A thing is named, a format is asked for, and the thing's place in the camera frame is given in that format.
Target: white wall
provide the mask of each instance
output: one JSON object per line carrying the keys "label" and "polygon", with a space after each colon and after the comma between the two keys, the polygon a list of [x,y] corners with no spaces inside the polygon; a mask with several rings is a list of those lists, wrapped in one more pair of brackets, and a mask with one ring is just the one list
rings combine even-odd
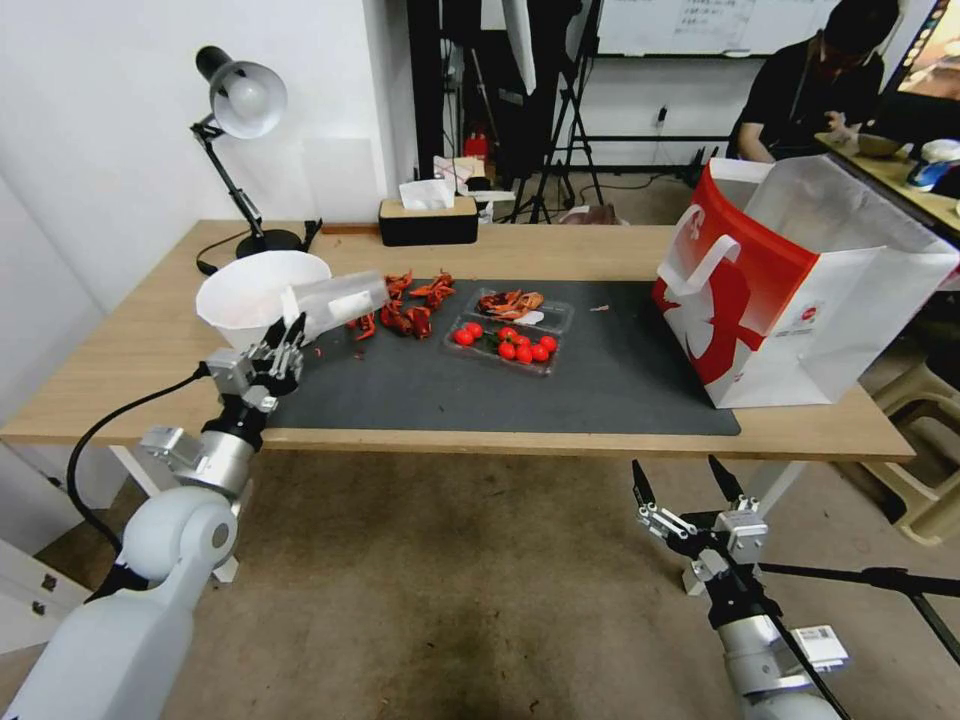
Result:
{"label": "white wall", "polygon": [[[103,318],[0,175],[0,425],[26,402]],[[35,553],[80,522],[66,494],[37,472],[63,480],[69,448],[0,444],[0,538]],[[88,448],[78,484],[93,507],[110,505],[126,477],[103,448]]]}
{"label": "white wall", "polygon": [[[934,0],[901,0],[903,21],[884,60],[887,76],[900,61]],[[598,58],[584,99],[583,116],[591,135],[654,135],[657,113],[667,106],[663,135],[727,136],[733,129],[763,61]],[[726,151],[720,144],[721,154]],[[595,143],[598,165],[673,165],[690,161],[696,150],[714,143]],[[583,164],[583,153],[574,163]]]}
{"label": "white wall", "polygon": [[407,3],[363,0],[363,8],[387,183],[395,195],[398,183],[413,180],[417,165]]}
{"label": "white wall", "polygon": [[267,65],[287,84],[288,112],[274,132],[217,143],[265,217],[336,214],[341,198],[328,194],[317,207],[304,169],[312,138],[369,141],[376,193],[388,190],[360,0],[3,0],[0,171],[106,309],[197,219],[238,217],[188,131],[208,111],[194,67],[205,44]]}
{"label": "white wall", "polygon": [[0,424],[103,318],[0,175]]}

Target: monitor screen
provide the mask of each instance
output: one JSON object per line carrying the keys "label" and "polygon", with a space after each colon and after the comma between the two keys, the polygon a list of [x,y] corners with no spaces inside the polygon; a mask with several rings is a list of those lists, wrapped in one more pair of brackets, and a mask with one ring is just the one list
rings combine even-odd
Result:
{"label": "monitor screen", "polygon": [[907,53],[899,92],[960,100],[960,0],[938,7]]}

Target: plastic food container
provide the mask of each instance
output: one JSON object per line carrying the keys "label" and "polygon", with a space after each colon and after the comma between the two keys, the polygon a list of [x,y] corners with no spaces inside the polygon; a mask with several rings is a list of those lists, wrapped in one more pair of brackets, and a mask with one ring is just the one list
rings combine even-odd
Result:
{"label": "plastic food container", "polygon": [[288,324],[307,314],[306,342],[386,304],[387,285],[377,270],[341,275],[309,285],[293,285],[285,292],[284,318]]}
{"label": "plastic food container", "polygon": [[330,266],[316,255],[293,250],[250,255],[207,278],[197,293],[197,315],[244,350],[282,316],[280,296],[287,287],[330,276]]}
{"label": "plastic food container", "polygon": [[[525,287],[524,291],[532,292],[536,291],[536,288]],[[570,323],[573,322],[573,306],[569,303],[558,302],[547,298],[544,300],[543,305],[537,308],[539,312],[543,313],[544,317],[543,320],[538,322],[536,325],[523,325],[514,322],[504,322],[476,311],[477,302],[481,297],[496,292],[500,291],[491,290],[489,288],[481,288],[475,292],[473,296],[471,296],[463,311],[457,316],[453,325],[450,326],[450,328],[447,330],[447,333],[443,336],[443,349],[446,352],[457,355],[458,357],[470,358],[491,364],[505,365],[513,370],[525,373],[527,375],[547,377],[551,372],[553,372],[553,368],[557,364],[557,359],[563,352],[564,336],[570,327]],[[480,325],[480,327],[483,328],[484,336],[474,342],[473,345],[466,347],[463,345],[458,345],[453,340],[454,331],[462,328],[464,325],[470,322]],[[550,356],[550,359],[545,363],[532,362],[529,365],[524,365],[523,363],[518,363],[516,360],[505,360],[497,353],[499,341],[489,339],[488,333],[496,334],[501,328],[506,326],[515,328],[516,331],[521,335],[526,335],[528,338],[530,338],[530,342],[534,345],[539,343],[542,337],[549,335],[557,341],[557,349]]]}

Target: wooden table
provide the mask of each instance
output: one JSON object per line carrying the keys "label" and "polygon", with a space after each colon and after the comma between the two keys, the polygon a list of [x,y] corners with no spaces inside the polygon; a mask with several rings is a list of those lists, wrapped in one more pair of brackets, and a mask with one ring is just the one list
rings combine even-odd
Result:
{"label": "wooden table", "polygon": [[[293,223],[276,224],[292,231]],[[201,221],[120,304],[47,382],[0,436],[11,443],[73,444],[99,418],[121,405],[188,376],[225,343],[194,310],[204,280],[197,252],[239,232],[243,224]],[[475,245],[387,248],[373,228],[328,229],[312,252],[334,274],[376,268],[413,269],[420,277],[440,268],[455,277],[543,280],[651,280],[665,256],[669,227],[483,226]],[[228,243],[205,260],[232,259]],[[198,433],[218,414],[212,382],[198,382],[110,423],[95,438],[109,445],[149,495],[164,489],[135,456],[153,425],[180,425]],[[786,491],[805,462],[902,461],[913,457],[907,442],[858,385],[836,405],[737,410],[738,436],[608,435],[408,430],[271,428],[271,450],[352,450],[419,453],[607,455],[634,457],[756,458],[767,460],[748,486],[761,514]],[[218,571],[232,579],[235,561]]]}
{"label": "wooden table", "polygon": [[960,246],[960,215],[957,200],[932,192],[920,192],[907,185],[907,175],[916,162],[900,150],[892,157],[876,158],[861,155],[856,143],[834,142],[829,133],[820,133],[817,140],[839,165],[851,175],[868,183],[911,217],[930,228],[944,240]]}

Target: black shirt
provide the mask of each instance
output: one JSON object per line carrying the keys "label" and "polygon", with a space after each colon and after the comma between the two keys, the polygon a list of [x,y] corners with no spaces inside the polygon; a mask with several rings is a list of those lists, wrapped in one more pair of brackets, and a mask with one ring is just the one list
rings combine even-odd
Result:
{"label": "black shirt", "polygon": [[790,45],[763,64],[733,128],[728,156],[737,156],[743,123],[763,125],[760,142],[779,158],[809,154],[813,136],[829,129],[825,113],[831,110],[844,113],[848,126],[871,117],[883,79],[880,56],[874,53],[864,65],[830,79],[817,71],[815,55],[808,63],[809,47],[808,40]]}

